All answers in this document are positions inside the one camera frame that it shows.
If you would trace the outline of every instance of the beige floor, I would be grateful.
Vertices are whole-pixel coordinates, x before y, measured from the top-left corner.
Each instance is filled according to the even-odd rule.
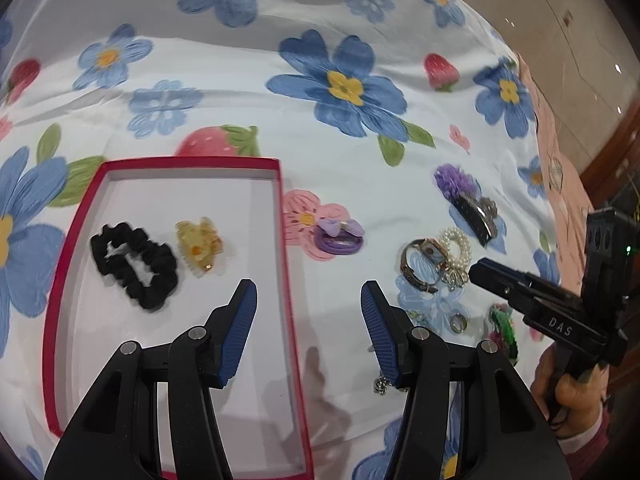
[[[578,171],[638,90],[640,62],[603,0],[465,0],[524,58]]]

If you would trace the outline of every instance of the bracelet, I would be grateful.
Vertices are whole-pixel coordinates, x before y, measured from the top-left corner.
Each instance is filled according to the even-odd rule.
[[[438,271],[438,279],[434,283],[427,283],[415,275],[415,271],[406,262],[406,253],[409,248],[416,248],[427,258]],[[433,294],[438,289],[434,286],[442,279],[444,269],[447,267],[447,251],[433,238],[418,238],[406,245],[400,256],[400,272],[404,278],[418,290]]]
[[[469,281],[466,268],[471,263],[471,243],[469,238],[458,227],[447,227],[440,233],[438,241],[447,254],[447,265],[442,273],[442,281],[449,285],[449,290],[457,286],[462,287]],[[450,243],[453,242],[460,248],[460,256],[451,255]]]
[[[98,271],[103,276],[112,274],[127,295],[145,310],[160,307],[178,285],[178,275],[175,272],[177,263],[171,247],[167,244],[158,245],[149,240],[144,229],[132,230],[126,222],[121,222],[116,227],[104,225],[102,234],[92,236],[90,243]],[[109,243],[114,249],[127,244],[134,256],[142,258],[154,274],[149,286],[140,282],[124,254],[107,256]]]

